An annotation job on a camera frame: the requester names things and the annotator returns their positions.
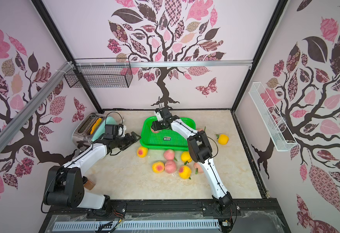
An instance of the wire basket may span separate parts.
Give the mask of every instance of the wire basket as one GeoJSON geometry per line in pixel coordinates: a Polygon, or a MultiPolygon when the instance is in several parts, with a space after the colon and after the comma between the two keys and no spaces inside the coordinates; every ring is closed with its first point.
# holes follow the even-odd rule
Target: wire basket
{"type": "Polygon", "coordinates": [[[79,78],[84,78],[89,87],[128,88],[132,81],[130,63],[79,63],[64,75],[69,87],[83,87],[79,78]]]}

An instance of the peach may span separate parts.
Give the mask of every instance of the peach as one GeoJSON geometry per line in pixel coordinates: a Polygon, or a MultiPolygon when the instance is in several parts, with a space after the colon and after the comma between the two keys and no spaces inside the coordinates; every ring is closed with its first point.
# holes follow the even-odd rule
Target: peach
{"type": "Polygon", "coordinates": [[[165,163],[165,171],[169,174],[176,171],[176,163],[173,160],[168,160],[165,163]]]}
{"type": "Polygon", "coordinates": [[[152,165],[152,170],[155,172],[155,173],[161,173],[165,170],[165,165],[163,162],[161,161],[158,161],[158,162],[155,162],[153,165],[152,165]]]}
{"type": "Polygon", "coordinates": [[[199,163],[195,163],[193,167],[197,169],[197,173],[203,173],[202,167],[199,163]]]}
{"type": "Polygon", "coordinates": [[[174,157],[175,157],[175,151],[173,151],[173,150],[167,150],[167,151],[165,151],[164,157],[165,157],[165,159],[167,159],[167,160],[173,160],[174,157]]]}

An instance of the tree decal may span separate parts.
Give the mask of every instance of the tree decal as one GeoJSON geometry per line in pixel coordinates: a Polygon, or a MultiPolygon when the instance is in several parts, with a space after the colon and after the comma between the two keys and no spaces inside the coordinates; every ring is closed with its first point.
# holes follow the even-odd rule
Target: tree decal
{"type": "MultiPolygon", "coordinates": [[[[129,52],[124,55],[128,56],[130,61],[144,62],[220,60],[225,54],[215,52],[223,44],[223,40],[213,41],[219,28],[213,28],[218,19],[218,12],[215,7],[209,10],[213,4],[212,0],[206,2],[204,0],[182,2],[181,0],[140,2],[116,0],[116,2],[129,8],[119,9],[112,14],[112,20],[116,20],[118,16],[126,23],[118,24],[109,21],[110,30],[116,40],[110,39],[107,47],[113,53],[120,53],[126,47],[129,52]],[[181,18],[182,12],[188,5],[191,7],[187,16],[181,18]],[[134,24],[143,21],[146,25],[135,27],[134,24]],[[205,51],[205,54],[200,54],[200,50],[205,51]]],[[[132,73],[138,74],[139,80],[142,78],[148,82],[157,80],[157,86],[163,95],[152,106],[160,103],[165,106],[168,106],[168,103],[179,103],[170,97],[164,82],[166,77],[169,80],[183,77],[192,80],[192,76],[203,75],[209,71],[204,66],[132,68],[132,73]]],[[[215,84],[214,78],[208,86],[195,88],[207,96],[210,92],[216,91],[215,84]]]]}
{"type": "MultiPolygon", "coordinates": [[[[7,43],[2,37],[3,32],[0,30],[0,46],[7,48],[7,43]]],[[[0,132],[6,125],[14,118],[13,112],[16,114],[24,108],[35,92],[40,91],[39,83],[47,82],[51,77],[50,64],[39,68],[37,59],[31,54],[27,59],[25,65],[23,56],[27,55],[24,46],[15,38],[8,36],[9,41],[16,49],[15,67],[13,59],[5,60],[2,63],[2,70],[0,72],[0,132]],[[3,77],[10,76],[12,81],[7,82],[3,77]]],[[[8,58],[8,49],[0,52],[0,58],[8,58]]],[[[40,163],[54,162],[60,165],[70,161],[74,155],[64,157],[61,154],[50,153],[42,149],[42,141],[49,141],[47,135],[54,133],[47,125],[59,123],[62,118],[58,115],[64,110],[66,96],[60,96],[63,88],[63,81],[53,90],[46,100],[38,107],[35,114],[33,114],[25,125],[20,129],[22,138],[16,142],[10,142],[1,153],[10,153],[8,158],[0,159],[3,167],[0,170],[2,179],[5,184],[18,188],[18,178],[28,175],[32,172],[34,158],[37,157],[40,163]],[[18,153],[22,151],[26,155],[25,158],[18,159],[18,153]]]]}
{"type": "MultiPolygon", "coordinates": [[[[340,33],[337,37],[333,35],[340,31],[338,27],[340,23],[334,19],[322,19],[323,38],[330,42],[316,36],[304,38],[307,51],[301,51],[295,44],[286,65],[283,60],[274,65],[273,75],[278,82],[268,81],[270,89],[267,92],[272,99],[282,97],[275,105],[298,142],[290,151],[291,159],[297,155],[301,157],[298,174],[305,181],[308,171],[314,189],[340,212],[340,154],[332,155],[328,151],[340,148],[340,33]]],[[[272,108],[274,119],[278,118],[279,112],[272,108]]],[[[281,131],[287,138],[288,129],[281,131]]],[[[260,157],[258,164],[263,160],[267,175],[267,159],[273,151],[271,142],[265,152],[253,147],[260,157]]],[[[321,221],[312,221],[307,213],[298,213],[303,227],[308,220],[311,227],[316,228],[317,223],[319,227],[331,227],[321,221]]]]}

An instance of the marble floor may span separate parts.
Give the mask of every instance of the marble floor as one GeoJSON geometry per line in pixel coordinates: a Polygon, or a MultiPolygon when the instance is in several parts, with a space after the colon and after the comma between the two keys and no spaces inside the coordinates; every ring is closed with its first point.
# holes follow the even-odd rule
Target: marble floor
{"type": "MultiPolygon", "coordinates": [[[[153,116],[153,111],[119,111],[125,119],[127,132],[141,134],[144,120],[153,116]]],[[[206,126],[209,137],[216,139],[216,133],[228,135],[227,145],[220,145],[214,158],[215,166],[225,187],[233,198],[261,198],[244,148],[240,141],[232,115],[228,110],[184,110],[171,111],[173,115],[188,117],[195,121],[197,128],[206,126]]],[[[112,113],[117,122],[121,119],[112,113]]],[[[210,141],[213,154],[215,143],[210,141]]],[[[173,174],[152,171],[152,164],[165,163],[161,150],[149,150],[144,158],[136,156],[140,142],[122,151],[117,156],[106,156],[91,167],[85,174],[96,183],[93,193],[109,195],[112,199],[209,199],[211,191],[205,174],[195,174],[193,161],[191,180],[183,180],[176,171],[173,174]]],[[[176,151],[177,167],[182,165],[181,151],[176,151]]]]}

